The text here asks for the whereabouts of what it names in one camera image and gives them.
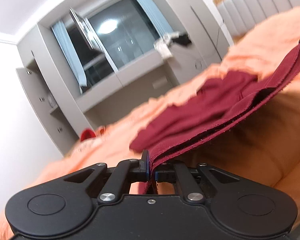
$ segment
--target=red cloth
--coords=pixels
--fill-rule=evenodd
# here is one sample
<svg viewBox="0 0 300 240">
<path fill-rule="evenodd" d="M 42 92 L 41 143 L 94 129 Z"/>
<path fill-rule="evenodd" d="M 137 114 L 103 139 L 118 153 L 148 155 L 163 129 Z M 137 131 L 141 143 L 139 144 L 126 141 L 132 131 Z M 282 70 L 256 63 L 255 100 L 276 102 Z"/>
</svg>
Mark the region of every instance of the red cloth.
<svg viewBox="0 0 300 240">
<path fill-rule="evenodd" d="M 229 130 L 256 111 L 300 72 L 300 43 L 275 72 L 258 81 L 256 75 L 229 71 L 224 79 L 205 82 L 183 106 L 170 106 L 130 144 L 137 152 L 148 149 L 150 170 Z"/>
</svg>

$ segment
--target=bed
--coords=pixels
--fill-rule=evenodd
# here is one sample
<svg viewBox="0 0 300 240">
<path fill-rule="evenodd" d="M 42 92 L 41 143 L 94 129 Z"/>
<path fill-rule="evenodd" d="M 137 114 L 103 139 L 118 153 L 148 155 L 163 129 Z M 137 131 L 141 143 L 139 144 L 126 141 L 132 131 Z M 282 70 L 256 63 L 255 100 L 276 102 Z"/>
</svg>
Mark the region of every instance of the bed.
<svg viewBox="0 0 300 240">
<path fill-rule="evenodd" d="M 292 0 L 289 1 L 288 4 L 292 7 Z M 297 0 L 293 1 L 296 1 L 293 2 L 294 5 L 300 5 Z M 258 1 L 254 2 L 262 10 Z M 204 72 L 173 88 L 164 96 L 150 98 L 123 119 L 107 126 L 102 132 L 100 130 L 97 137 L 77 143 L 66 158 L 49 164 L 30 186 L 94 163 L 105 162 L 112 167 L 124 159 L 140 158 L 141 153 L 129 149 L 129 144 L 138 131 L 145 128 L 168 106 L 182 105 L 196 96 L 197 90 L 209 78 L 224 77 L 229 70 L 247 71 L 258 75 L 260 80 L 273 73 L 300 39 L 300 7 L 291 7 L 280 11 L 280 14 L 274 10 L 269 11 L 263 18 L 260 14 L 260 19 L 247 25 L 246 17 L 250 13 L 247 8 L 252 10 L 253 5 L 246 4 L 244 0 L 218 0 L 218 9 L 223 17 L 223 14 L 226 15 L 224 20 L 231 35 L 244 35 L 240 42 L 229 49 L 221 64 L 212 64 Z M 295 226 L 299 225 L 300 73 L 269 103 L 230 132 L 179 158 L 188 166 L 207 162 L 286 192 L 297 203 L 299 214 Z M 159 193 L 169 193 L 170 190 L 170 185 L 158 186 Z M 132 185 L 130 192 L 136 193 L 137 185 Z M 0 239 L 9 239 L 11 236 L 12 231 L 2 213 Z"/>
</svg>

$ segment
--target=orange blanket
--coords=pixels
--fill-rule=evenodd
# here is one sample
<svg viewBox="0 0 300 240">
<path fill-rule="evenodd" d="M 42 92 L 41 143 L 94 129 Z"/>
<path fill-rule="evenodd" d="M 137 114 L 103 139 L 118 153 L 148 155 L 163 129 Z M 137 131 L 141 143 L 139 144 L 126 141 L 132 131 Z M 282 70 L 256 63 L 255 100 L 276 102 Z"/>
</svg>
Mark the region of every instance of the orange blanket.
<svg viewBox="0 0 300 240">
<path fill-rule="evenodd" d="M 271 74 L 300 39 L 300 7 L 272 16 L 230 48 L 221 64 L 213 64 L 186 84 L 134 109 L 109 125 L 106 132 L 76 145 L 69 157 L 48 165 L 30 186 L 66 175 L 97 162 L 116 166 L 120 160 L 139 158 L 129 150 L 138 130 L 167 106 L 180 105 L 196 95 L 211 77 L 224 77 L 228 70 L 256 73 L 260 79 Z M 281 93 L 231 131 L 181 158 L 190 166 L 208 162 L 229 172 L 273 186 L 297 203 L 300 223 L 300 73 Z M 160 192 L 168 192 L 162 184 Z M 137 192 L 132 185 L 131 192 Z M 12 231 L 0 216 L 0 239 Z"/>
</svg>

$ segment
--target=orange object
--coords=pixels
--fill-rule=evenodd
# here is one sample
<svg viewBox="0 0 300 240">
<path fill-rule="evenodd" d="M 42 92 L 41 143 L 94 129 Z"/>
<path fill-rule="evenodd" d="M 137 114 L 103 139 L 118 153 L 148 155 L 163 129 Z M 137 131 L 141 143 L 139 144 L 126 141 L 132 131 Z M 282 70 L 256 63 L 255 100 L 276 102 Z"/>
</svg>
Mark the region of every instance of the orange object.
<svg viewBox="0 0 300 240">
<path fill-rule="evenodd" d="M 259 79 L 273 73 L 284 56 L 300 39 L 300 7 L 274 15 L 257 25 L 237 45 L 229 49 L 221 64 L 213 64 L 191 81 L 170 90 L 158 99 L 131 111 L 123 119 L 107 126 L 95 138 L 78 143 L 69 157 L 51 163 L 30 186 L 69 174 L 94 163 L 116 166 L 124 159 L 140 158 L 141 153 L 129 150 L 138 131 L 145 128 L 167 106 L 181 105 L 196 95 L 197 89 L 211 77 L 224 77 L 228 70 L 242 70 L 258 75 Z M 181 155 L 187 165 L 208 162 L 224 170 L 276 187 L 289 194 L 297 203 L 300 223 L 300 73 L 277 96 L 200 149 Z M 158 191 L 169 192 L 160 184 Z M 137 192 L 137 185 L 131 187 Z M 13 233 L 0 216 L 0 239 Z"/>
</svg>

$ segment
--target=window pane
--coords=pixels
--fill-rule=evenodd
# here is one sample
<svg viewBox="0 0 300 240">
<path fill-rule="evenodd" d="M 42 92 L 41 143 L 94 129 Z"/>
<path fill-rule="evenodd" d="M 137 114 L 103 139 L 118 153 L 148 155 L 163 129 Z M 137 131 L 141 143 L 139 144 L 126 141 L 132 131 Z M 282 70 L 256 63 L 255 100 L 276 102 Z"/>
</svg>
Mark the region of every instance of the window pane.
<svg viewBox="0 0 300 240">
<path fill-rule="evenodd" d="M 117 68 L 153 49 L 159 38 L 136 0 L 121 0 L 89 21 Z"/>
<path fill-rule="evenodd" d="M 86 74 L 88 89 L 113 72 L 103 53 L 89 49 L 78 28 L 68 30 L 68 34 Z"/>
</svg>

